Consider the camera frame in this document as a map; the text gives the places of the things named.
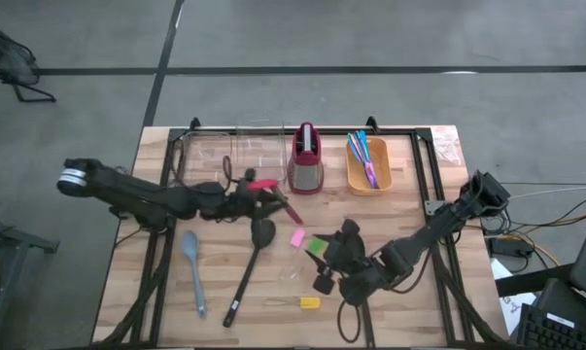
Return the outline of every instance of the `black line on floor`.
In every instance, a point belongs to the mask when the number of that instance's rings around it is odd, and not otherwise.
[[[187,76],[286,76],[339,74],[498,74],[585,73],[586,65],[530,66],[295,66],[295,67],[171,67],[168,75]]]
[[[150,99],[148,100],[148,107],[146,107],[146,115],[142,126],[152,126],[155,122],[156,107],[160,98],[160,91],[163,88],[163,81],[165,80],[167,65],[169,64],[169,57],[174,46],[174,39],[176,38],[176,31],[180,22],[180,14],[183,10],[185,0],[176,0],[172,17],[169,19],[169,27],[167,28],[167,36],[165,36],[165,44],[163,44],[163,51],[160,53],[160,60],[158,61],[158,68],[156,69],[155,82],[153,89],[150,92]]]
[[[154,75],[156,68],[43,68],[43,76],[140,76]]]
[[[162,86],[164,76],[288,76],[346,74],[535,74],[586,73],[586,65],[518,66],[290,66],[290,67],[170,67],[171,45],[161,53],[158,68],[43,68],[43,76],[145,76],[156,75]]]

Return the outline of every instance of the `keyboard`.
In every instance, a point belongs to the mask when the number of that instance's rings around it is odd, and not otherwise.
[[[517,345],[542,349],[586,350],[586,330],[575,323],[523,304]]]

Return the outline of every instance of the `green object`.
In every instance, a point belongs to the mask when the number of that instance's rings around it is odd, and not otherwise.
[[[327,242],[325,242],[323,239],[314,237],[310,241],[310,244],[308,244],[308,251],[314,254],[315,256],[320,257],[323,254],[323,251],[326,247]]]

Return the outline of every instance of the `blue silicone spatula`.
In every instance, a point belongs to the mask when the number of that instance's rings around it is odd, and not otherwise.
[[[191,261],[191,269],[193,270],[193,291],[195,293],[195,305],[197,306],[197,314],[200,318],[206,318],[206,299],[204,292],[202,292],[202,285],[199,283],[199,274],[197,273],[197,251],[199,250],[199,242],[197,236],[192,230],[185,232],[183,236],[183,251]]]

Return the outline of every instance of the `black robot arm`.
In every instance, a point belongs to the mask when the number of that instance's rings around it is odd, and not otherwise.
[[[339,291],[345,301],[360,306],[377,289],[390,290],[411,275],[422,253],[440,238],[461,229],[469,219],[499,214],[508,204],[510,194],[487,173],[476,172],[461,188],[460,197],[437,209],[429,222],[409,237],[392,240],[368,257],[360,257],[342,244],[342,236],[357,234],[347,230],[329,239],[324,253],[325,262],[313,257],[319,266],[315,289],[329,294],[333,271],[344,277],[339,279]]]
[[[170,220],[193,219],[198,211],[203,220],[233,221],[246,216],[252,219],[255,230],[263,225],[273,226],[267,224],[266,218],[288,205],[285,198],[264,189],[248,188],[256,177],[254,169],[247,169],[242,179],[230,179],[228,157],[224,158],[224,173],[229,181],[237,184],[230,194],[225,193],[227,189],[219,182],[164,188],[91,158],[66,159],[64,167],[57,182],[62,193],[96,197],[111,204],[110,211],[116,216],[130,213],[142,227],[154,231],[166,230]]]

